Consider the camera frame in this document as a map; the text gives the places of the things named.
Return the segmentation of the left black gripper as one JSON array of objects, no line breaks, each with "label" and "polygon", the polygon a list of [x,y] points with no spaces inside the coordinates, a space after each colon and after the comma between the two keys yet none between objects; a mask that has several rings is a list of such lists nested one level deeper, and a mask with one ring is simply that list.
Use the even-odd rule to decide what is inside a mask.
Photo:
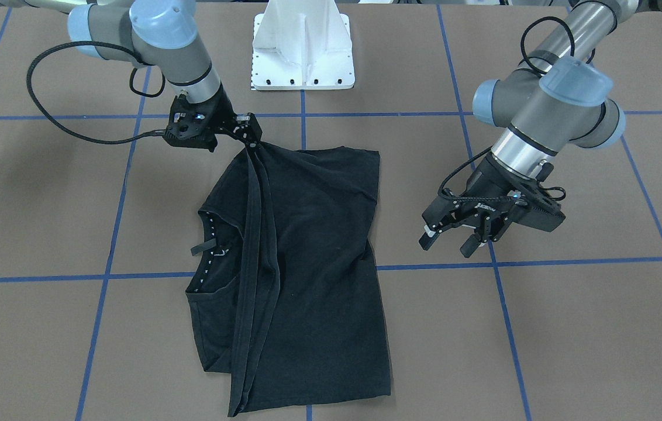
[{"label": "left black gripper", "polygon": [[433,202],[422,213],[424,233],[418,240],[422,250],[430,250],[440,235],[449,229],[472,227],[473,233],[460,246],[461,255],[470,258],[478,248],[500,241],[508,227],[517,224],[513,219],[518,215],[516,203],[520,192],[497,185],[498,181],[504,181],[504,177],[487,159],[482,161],[482,171],[473,172],[477,180],[471,192],[466,190],[455,195],[446,187],[460,170],[479,157],[483,154],[475,155],[452,171],[439,186]]}]

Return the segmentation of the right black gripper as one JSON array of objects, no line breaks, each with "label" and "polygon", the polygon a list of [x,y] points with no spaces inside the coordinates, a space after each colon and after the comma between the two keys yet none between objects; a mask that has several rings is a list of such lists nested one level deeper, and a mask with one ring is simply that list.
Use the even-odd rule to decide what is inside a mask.
[{"label": "right black gripper", "polygon": [[195,136],[206,137],[223,133],[230,138],[242,142],[246,147],[258,147],[261,143],[263,130],[258,118],[253,113],[237,114],[223,85],[201,103],[192,103],[192,123]]}]

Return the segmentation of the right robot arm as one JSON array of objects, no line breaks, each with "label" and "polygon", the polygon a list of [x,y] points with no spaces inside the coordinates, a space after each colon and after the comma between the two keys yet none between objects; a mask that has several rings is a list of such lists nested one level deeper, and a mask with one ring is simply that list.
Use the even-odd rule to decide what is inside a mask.
[{"label": "right robot arm", "polygon": [[213,151],[217,135],[256,147],[262,130],[251,113],[237,114],[198,34],[194,1],[0,1],[0,7],[52,9],[67,15],[70,41],[43,51],[29,65],[26,87],[33,103],[53,125],[58,121],[40,104],[33,74],[42,59],[75,48],[103,60],[127,61],[134,70],[158,67],[161,85],[174,89],[162,137],[174,147]]}]

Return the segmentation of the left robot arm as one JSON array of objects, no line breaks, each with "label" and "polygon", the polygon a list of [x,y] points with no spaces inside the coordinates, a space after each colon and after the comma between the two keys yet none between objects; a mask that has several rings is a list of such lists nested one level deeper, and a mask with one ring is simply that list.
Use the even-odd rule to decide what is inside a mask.
[{"label": "left robot arm", "polygon": [[627,122],[609,96],[613,82],[591,60],[598,43],[639,7],[638,1],[579,1],[565,19],[542,17],[537,23],[558,27],[534,50],[521,46],[520,65],[506,79],[478,86],[473,115],[502,134],[473,157],[476,168],[461,194],[441,183],[422,214],[423,250],[454,227],[473,230],[460,247],[470,257],[513,224],[552,232],[564,222],[566,195],[553,197],[544,181],[565,146],[600,149],[622,136]]}]

